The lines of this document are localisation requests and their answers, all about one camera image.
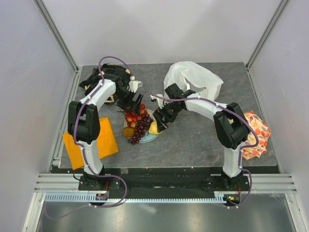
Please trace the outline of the yellow fake lemon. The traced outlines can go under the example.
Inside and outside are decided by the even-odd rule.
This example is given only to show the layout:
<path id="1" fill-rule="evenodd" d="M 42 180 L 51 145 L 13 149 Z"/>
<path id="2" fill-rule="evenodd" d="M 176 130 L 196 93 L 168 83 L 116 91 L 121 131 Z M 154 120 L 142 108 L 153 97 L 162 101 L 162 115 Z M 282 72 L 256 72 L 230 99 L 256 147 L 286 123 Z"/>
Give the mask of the yellow fake lemon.
<path id="1" fill-rule="evenodd" d="M 156 122 L 156 121 L 153 121 L 153 122 L 150 124 L 150 127 L 149 127 L 148 132 L 149 132 L 150 134 L 155 134 L 155 135 L 161 134 L 161 132 L 159 132 L 159 130 L 158 130 L 158 125 L 157 125 L 157 122 Z"/>

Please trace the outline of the red fake cherry bunch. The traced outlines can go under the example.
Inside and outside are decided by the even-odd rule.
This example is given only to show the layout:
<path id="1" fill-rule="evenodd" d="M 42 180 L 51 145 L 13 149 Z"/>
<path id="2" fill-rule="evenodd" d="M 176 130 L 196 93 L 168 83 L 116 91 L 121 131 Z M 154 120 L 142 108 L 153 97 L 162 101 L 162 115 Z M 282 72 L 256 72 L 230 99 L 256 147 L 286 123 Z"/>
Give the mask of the red fake cherry bunch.
<path id="1" fill-rule="evenodd" d="M 136 123 L 138 121 L 141 121 L 142 118 L 148 114 L 148 112 L 146 111 L 146 107 L 145 107 L 144 103 L 142 103 L 140 105 L 139 114 L 134 113 L 130 109 L 119 110 L 118 113 L 122 113 L 125 117 L 127 125 L 130 126 L 130 127 L 133 127 L 133 128 L 136 126 Z"/>

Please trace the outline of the dark red fake grapes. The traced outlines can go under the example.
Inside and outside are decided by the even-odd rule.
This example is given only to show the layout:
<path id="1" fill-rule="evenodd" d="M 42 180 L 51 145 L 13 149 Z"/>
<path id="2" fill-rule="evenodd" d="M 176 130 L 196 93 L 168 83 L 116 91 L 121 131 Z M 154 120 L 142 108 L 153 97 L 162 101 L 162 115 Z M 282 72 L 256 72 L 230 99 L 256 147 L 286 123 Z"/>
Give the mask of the dark red fake grapes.
<path id="1" fill-rule="evenodd" d="M 150 124 L 153 122 L 152 118 L 149 114 L 144 116 L 141 121 L 136 123 L 135 134 L 133 137 L 129 137 L 128 142 L 131 144 L 138 144 L 138 143 L 148 143 L 154 139 L 155 136 L 151 135 L 148 130 Z"/>

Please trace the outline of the brown fake kiwi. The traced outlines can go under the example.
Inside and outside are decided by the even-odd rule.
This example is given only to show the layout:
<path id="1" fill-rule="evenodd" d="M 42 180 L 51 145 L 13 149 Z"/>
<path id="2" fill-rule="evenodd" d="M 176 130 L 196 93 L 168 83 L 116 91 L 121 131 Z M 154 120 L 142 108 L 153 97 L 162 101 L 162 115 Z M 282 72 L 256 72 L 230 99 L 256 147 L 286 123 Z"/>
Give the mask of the brown fake kiwi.
<path id="1" fill-rule="evenodd" d="M 132 128 L 132 127 L 125 127 L 125 128 L 123 129 L 123 135 L 124 135 L 125 137 L 133 137 L 134 134 L 135 134 L 135 129 Z"/>

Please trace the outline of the white plastic bag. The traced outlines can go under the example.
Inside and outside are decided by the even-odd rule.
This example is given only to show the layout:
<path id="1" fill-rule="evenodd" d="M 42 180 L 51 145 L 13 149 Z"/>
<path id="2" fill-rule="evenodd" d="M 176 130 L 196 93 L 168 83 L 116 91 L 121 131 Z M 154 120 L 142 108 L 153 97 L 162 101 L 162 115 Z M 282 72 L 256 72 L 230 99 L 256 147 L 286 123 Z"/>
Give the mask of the white plastic bag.
<path id="1" fill-rule="evenodd" d="M 192 62 L 182 61 L 170 66 L 164 79 L 164 89 L 176 84 L 180 90 L 193 90 L 201 97 L 216 100 L 223 80 L 210 70 Z"/>

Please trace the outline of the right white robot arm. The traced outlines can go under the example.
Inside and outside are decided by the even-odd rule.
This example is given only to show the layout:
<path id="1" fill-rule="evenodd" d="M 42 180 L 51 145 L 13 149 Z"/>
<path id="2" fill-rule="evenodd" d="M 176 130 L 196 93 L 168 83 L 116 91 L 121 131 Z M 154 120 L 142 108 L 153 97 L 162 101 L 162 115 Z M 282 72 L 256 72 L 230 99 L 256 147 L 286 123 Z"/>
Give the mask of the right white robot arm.
<path id="1" fill-rule="evenodd" d="M 203 98 L 191 89 L 181 90 L 177 84 L 167 87 L 165 93 L 167 98 L 161 94 L 151 95 L 151 100 L 158 103 L 158 108 L 153 113 L 156 120 L 155 132 L 166 130 L 182 110 L 195 112 L 212 120 L 217 138 L 224 146 L 225 175 L 221 178 L 221 184 L 224 189 L 233 190 L 239 184 L 237 176 L 241 173 L 240 148 L 249 134 L 240 106 L 235 102 L 223 104 Z"/>

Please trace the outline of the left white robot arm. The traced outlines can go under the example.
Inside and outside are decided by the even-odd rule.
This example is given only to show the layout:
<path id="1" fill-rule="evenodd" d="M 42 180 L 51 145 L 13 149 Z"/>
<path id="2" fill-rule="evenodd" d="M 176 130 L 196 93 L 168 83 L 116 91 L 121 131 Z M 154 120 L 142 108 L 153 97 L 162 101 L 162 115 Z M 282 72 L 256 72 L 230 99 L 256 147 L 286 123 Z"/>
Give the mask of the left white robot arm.
<path id="1" fill-rule="evenodd" d="M 104 78 L 103 75 L 100 77 L 98 84 L 88 95 L 79 101 L 70 102 L 68 115 L 68 133 L 73 136 L 74 143 L 81 151 L 84 171 L 92 175 L 89 185 L 95 190 L 101 190 L 106 185 L 97 146 L 100 133 L 98 115 L 100 108 L 115 94 L 118 98 L 118 107 L 131 110 L 138 115 L 143 98 L 142 94 L 135 98 L 138 88 L 142 87 L 142 82 L 136 80 L 134 76 L 129 76 L 125 81 L 116 75 L 108 78 Z"/>

